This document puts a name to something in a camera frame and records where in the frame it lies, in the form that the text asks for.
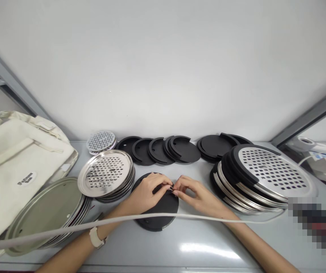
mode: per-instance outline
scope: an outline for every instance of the hand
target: hand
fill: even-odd
[[[153,194],[156,186],[163,186]],[[172,181],[163,174],[151,173],[144,178],[131,195],[119,205],[126,214],[141,214],[154,207],[165,192],[173,185]]]
[[[196,196],[192,198],[186,195],[186,189],[193,191]],[[173,194],[186,201],[199,212],[208,216],[236,220],[238,217],[217,199],[200,182],[188,176],[181,175],[173,187]]]

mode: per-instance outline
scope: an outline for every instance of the gray metal shelf bracket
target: gray metal shelf bracket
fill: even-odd
[[[17,79],[10,69],[0,59],[0,80],[4,81],[7,88],[2,88],[9,97],[14,99],[28,113],[51,120],[49,115],[43,110],[39,103],[33,98],[25,86]]]
[[[276,147],[280,147],[288,142],[291,138],[297,136],[304,130],[319,122],[324,117],[326,117],[326,97],[317,102],[308,111],[298,117],[278,135],[276,135],[271,140],[271,143]]]

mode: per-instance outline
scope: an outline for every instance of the white cord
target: white cord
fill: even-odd
[[[325,153],[326,153],[326,151],[318,152],[318,153],[315,153],[315,154],[313,154],[313,155],[309,155],[308,157],[305,157],[304,159],[302,159],[302,160],[297,164],[297,166],[301,166],[303,162],[305,162],[307,159],[309,159],[309,158],[311,158],[311,157],[314,157],[314,156],[316,156],[316,155],[318,155],[318,154],[325,154]]]
[[[130,215],[130,216],[122,216],[122,217],[115,217],[100,221],[94,221],[86,224],[80,224],[76,226],[71,227],[65,227],[61,229],[55,229],[51,231],[45,231],[41,233],[36,233],[28,236],[23,236],[19,238],[14,238],[10,240],[1,240],[0,241],[0,249],[5,248],[12,248],[17,245],[23,245],[26,243],[31,243],[38,240],[43,240],[47,238],[51,238],[54,236],[70,233],[70,232],[76,232],[81,231],[84,229],[91,229],[96,226],[103,226],[106,224],[116,223],[116,222],[122,222],[127,220],[134,220],[134,219],[142,219],[142,218],[150,218],[150,217],[178,217],[178,218],[188,218],[188,219],[204,219],[204,220],[211,220],[211,221],[220,221],[220,222],[227,222],[227,223],[250,223],[250,224],[266,224],[269,222],[274,221],[278,217],[280,217],[282,214],[284,214],[286,210],[283,210],[280,214],[266,220],[266,221],[242,221],[242,220],[227,220],[227,219],[220,219],[220,218],[214,218],[214,217],[207,217],[207,216],[200,216],[200,215],[192,215],[192,214],[179,214],[179,213],[148,213],[148,214],[140,214],[140,215]]]

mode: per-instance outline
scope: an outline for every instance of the stacked discs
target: stacked discs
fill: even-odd
[[[99,131],[96,134],[91,135],[89,140],[86,142],[86,147],[92,155],[111,150],[115,145],[115,135],[110,131]]]
[[[190,140],[186,136],[170,136],[161,144],[164,156],[178,163],[198,161],[201,158],[200,151]]]
[[[151,173],[147,173],[140,177],[134,184],[133,190],[141,183],[141,181],[146,178]],[[158,185],[154,190],[153,194],[155,194],[161,185]],[[143,212],[142,214],[147,213],[177,213],[178,211],[178,197],[176,197],[170,190],[167,190],[163,197],[158,201],[158,203],[152,207],[151,209]],[[136,219],[135,221],[144,229],[148,231],[162,231],[165,227],[167,227],[170,223],[172,223],[174,217],[150,217],[143,219]]]
[[[135,168],[130,155],[121,150],[103,151],[83,166],[78,188],[86,196],[111,203],[130,191],[134,179]]]
[[[227,135],[224,133],[220,135],[204,136],[197,142],[197,148],[203,159],[208,162],[218,162],[224,154],[229,152],[234,146],[240,144],[236,137],[242,138],[240,136]]]
[[[161,165],[170,165],[175,162],[164,151],[164,138],[153,139],[148,146],[148,153],[151,159]]]
[[[138,137],[138,136],[126,137],[126,138],[122,139],[121,141],[119,141],[119,143],[116,145],[115,149],[127,152],[132,157],[133,161],[136,162],[136,160],[133,157],[132,149],[133,149],[134,143],[140,139],[141,139],[141,137]]]
[[[216,194],[238,211],[255,215],[288,207],[289,197],[314,197],[308,175],[281,154],[265,147],[233,147],[210,173]]]
[[[91,202],[92,198],[78,190],[77,178],[62,178],[29,201],[10,225],[5,239],[81,224],[90,210]],[[58,245],[71,234],[22,244],[8,248],[5,252],[10,256],[21,256],[35,249]]]

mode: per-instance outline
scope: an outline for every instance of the canvas bag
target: canvas bag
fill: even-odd
[[[54,123],[0,112],[0,234],[43,185],[67,175],[77,156]]]

